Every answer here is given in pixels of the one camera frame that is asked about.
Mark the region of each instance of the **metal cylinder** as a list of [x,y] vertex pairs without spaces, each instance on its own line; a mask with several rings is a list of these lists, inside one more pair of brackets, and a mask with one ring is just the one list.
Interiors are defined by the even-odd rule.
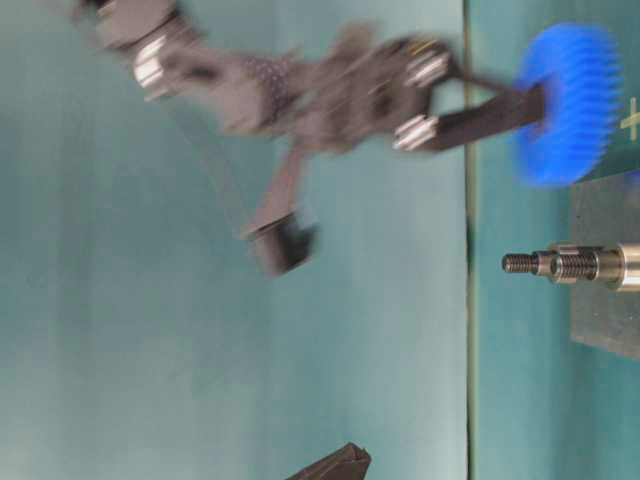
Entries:
[[640,292],[640,245],[619,244],[620,274],[609,284],[616,292]]
[[640,244],[614,248],[554,244],[547,251],[508,254],[502,260],[507,273],[532,273],[556,284],[598,281],[616,292],[640,292]]

